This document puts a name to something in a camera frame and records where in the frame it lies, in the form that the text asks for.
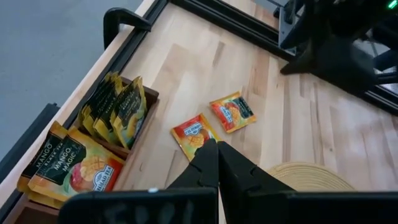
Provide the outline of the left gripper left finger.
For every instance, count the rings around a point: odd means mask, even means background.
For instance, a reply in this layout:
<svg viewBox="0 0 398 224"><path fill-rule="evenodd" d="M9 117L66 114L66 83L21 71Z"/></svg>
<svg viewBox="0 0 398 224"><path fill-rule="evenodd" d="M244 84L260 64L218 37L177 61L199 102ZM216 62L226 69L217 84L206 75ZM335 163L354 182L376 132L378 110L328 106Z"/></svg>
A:
<svg viewBox="0 0 398 224"><path fill-rule="evenodd" d="M88 192L67 200L59 223L216 223L218 145L207 140L166 189Z"/></svg>

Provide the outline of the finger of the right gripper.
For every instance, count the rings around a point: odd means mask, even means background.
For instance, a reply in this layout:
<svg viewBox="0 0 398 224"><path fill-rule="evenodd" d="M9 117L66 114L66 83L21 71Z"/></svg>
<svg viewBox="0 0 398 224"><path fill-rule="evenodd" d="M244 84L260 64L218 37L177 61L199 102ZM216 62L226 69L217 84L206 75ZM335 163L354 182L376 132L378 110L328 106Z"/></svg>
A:
<svg viewBox="0 0 398 224"><path fill-rule="evenodd" d="M320 47L320 41L310 39L306 49L299 56L296 56L287 65L281 68L283 75L292 75L296 73L313 73L317 70L317 50Z"/></svg>
<svg viewBox="0 0 398 224"><path fill-rule="evenodd" d="M316 50L317 70L340 88L364 91L377 83L373 57L349 39L332 37Z"/></svg>

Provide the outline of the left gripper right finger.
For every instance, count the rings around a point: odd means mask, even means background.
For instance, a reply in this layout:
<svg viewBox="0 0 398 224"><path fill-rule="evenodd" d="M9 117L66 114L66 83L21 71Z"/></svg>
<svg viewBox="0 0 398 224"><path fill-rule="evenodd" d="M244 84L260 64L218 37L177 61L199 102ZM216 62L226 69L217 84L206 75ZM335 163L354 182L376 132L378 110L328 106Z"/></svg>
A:
<svg viewBox="0 0 398 224"><path fill-rule="evenodd" d="M219 143L227 223L397 224L397 192L298 192Z"/></svg>

